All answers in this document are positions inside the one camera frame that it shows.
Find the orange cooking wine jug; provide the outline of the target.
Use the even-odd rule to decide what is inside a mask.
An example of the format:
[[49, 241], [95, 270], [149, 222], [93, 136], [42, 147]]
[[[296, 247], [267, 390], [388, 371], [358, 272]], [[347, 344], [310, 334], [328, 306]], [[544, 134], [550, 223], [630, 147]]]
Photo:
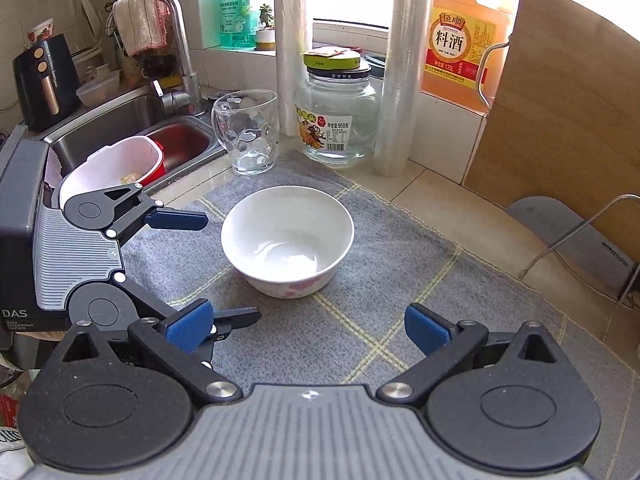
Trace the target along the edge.
[[506, 52], [487, 50], [508, 39], [514, 0], [432, 0], [422, 90], [477, 113], [495, 97]]

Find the steel kitchen faucet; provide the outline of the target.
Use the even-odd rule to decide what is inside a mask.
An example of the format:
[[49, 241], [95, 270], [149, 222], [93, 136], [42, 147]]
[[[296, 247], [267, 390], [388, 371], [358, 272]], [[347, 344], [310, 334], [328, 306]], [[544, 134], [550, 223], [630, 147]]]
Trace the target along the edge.
[[186, 25], [184, 24], [181, 4], [179, 0], [162, 0], [170, 11], [172, 30], [174, 31], [174, 47], [180, 70], [182, 89], [180, 91], [163, 92], [158, 80], [152, 80], [152, 88], [156, 96], [162, 102], [162, 107], [167, 115], [186, 113], [195, 117], [201, 117], [205, 113], [202, 102], [198, 73], [194, 70], [191, 60]]

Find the clear glass mug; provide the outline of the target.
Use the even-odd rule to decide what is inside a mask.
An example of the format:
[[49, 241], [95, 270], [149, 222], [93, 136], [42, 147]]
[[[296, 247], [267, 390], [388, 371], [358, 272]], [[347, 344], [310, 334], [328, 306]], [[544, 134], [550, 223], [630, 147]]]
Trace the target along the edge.
[[256, 176], [271, 169], [277, 158], [278, 96], [269, 89], [227, 93], [216, 99], [212, 126], [240, 176]]

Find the white bowl with pink flowers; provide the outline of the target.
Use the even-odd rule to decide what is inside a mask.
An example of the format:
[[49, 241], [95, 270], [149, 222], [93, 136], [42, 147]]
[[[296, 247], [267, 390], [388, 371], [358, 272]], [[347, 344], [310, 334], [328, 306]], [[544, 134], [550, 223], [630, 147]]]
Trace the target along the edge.
[[306, 186], [250, 194], [224, 218], [220, 239], [231, 265], [258, 292], [310, 296], [334, 278], [352, 248], [352, 215], [336, 198]]

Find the small potted succulent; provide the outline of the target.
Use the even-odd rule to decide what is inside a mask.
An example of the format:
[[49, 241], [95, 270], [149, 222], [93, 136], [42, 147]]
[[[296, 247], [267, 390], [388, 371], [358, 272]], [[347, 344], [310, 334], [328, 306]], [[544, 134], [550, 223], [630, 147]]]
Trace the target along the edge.
[[276, 28], [274, 27], [274, 15], [272, 7], [264, 3], [259, 8], [258, 29], [256, 29], [255, 41], [257, 51], [276, 50]]

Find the stainless steel sink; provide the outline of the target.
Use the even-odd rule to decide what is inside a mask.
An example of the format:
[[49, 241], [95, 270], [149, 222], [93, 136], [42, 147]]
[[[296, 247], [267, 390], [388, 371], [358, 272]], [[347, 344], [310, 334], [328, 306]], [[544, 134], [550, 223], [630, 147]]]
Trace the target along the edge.
[[168, 155], [168, 174], [145, 188], [156, 193], [224, 154], [210, 124], [209, 111], [206, 107], [198, 116], [167, 114], [160, 98], [140, 88], [92, 110], [78, 110], [37, 138], [50, 145], [64, 174], [69, 174], [107, 144], [130, 136], [150, 136], [160, 141]]

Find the bamboo cutting board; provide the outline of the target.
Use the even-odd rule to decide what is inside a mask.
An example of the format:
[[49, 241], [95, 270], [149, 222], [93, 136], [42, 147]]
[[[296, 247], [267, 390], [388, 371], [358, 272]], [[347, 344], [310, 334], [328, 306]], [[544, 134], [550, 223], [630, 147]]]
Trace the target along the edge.
[[548, 196], [639, 255], [639, 43], [573, 0], [520, 0], [464, 185], [507, 207]]

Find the grey checked dish mat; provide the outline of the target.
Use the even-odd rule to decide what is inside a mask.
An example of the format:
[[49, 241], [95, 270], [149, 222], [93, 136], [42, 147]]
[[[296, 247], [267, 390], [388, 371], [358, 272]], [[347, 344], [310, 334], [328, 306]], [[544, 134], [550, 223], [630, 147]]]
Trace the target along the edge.
[[[220, 244], [224, 216], [263, 188], [301, 185], [335, 197], [352, 215], [355, 238], [334, 278], [295, 300], [247, 283]], [[270, 384], [378, 387], [422, 359], [404, 312], [420, 302], [450, 321], [494, 332], [524, 322], [546, 326], [588, 384], [602, 425], [588, 458], [598, 479], [639, 472], [639, 375], [541, 294], [427, 228], [410, 214], [304, 155], [289, 154], [259, 177], [235, 179], [194, 200], [208, 215], [200, 232], [144, 229], [124, 249], [127, 274], [173, 308], [198, 298], [217, 309], [256, 307], [262, 316], [216, 344], [214, 367], [243, 388]]]

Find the glass jar with green lid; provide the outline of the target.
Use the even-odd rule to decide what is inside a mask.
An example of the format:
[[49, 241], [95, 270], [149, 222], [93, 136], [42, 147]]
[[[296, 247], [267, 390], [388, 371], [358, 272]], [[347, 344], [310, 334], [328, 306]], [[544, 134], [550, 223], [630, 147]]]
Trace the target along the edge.
[[294, 92], [294, 110], [306, 155], [334, 168], [368, 158], [380, 110], [370, 64], [343, 47], [309, 50], [303, 63], [306, 78]]

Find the green dish soap bottle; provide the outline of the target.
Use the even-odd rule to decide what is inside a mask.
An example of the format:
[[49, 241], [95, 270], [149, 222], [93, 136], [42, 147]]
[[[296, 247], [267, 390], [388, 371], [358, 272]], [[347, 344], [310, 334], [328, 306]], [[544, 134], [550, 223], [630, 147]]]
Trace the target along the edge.
[[252, 0], [218, 0], [220, 46], [247, 50], [255, 47], [257, 13]]

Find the black air fryer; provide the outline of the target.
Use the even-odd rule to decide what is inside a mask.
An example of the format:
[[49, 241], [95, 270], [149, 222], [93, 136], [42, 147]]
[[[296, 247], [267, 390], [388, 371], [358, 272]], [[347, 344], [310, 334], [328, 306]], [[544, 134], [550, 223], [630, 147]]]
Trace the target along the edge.
[[62, 34], [40, 40], [12, 61], [18, 102], [29, 130], [41, 132], [81, 106], [78, 73]]

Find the pink striped dish cloth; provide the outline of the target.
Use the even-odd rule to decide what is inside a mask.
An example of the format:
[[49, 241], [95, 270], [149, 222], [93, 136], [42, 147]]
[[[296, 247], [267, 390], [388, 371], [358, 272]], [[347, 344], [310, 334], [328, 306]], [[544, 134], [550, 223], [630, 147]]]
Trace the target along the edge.
[[117, 0], [114, 21], [128, 55], [166, 47], [170, 14], [164, 0]]

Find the plastic wrap roll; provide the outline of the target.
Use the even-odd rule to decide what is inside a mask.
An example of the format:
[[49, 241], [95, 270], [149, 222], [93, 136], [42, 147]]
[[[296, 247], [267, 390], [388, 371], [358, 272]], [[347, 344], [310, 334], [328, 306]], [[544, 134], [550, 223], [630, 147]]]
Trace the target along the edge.
[[383, 177], [405, 171], [416, 128], [433, 0], [394, 0], [387, 38], [373, 167]]
[[294, 93], [306, 77], [303, 54], [312, 47], [312, 19], [306, 0], [273, 0], [279, 125], [298, 137]]

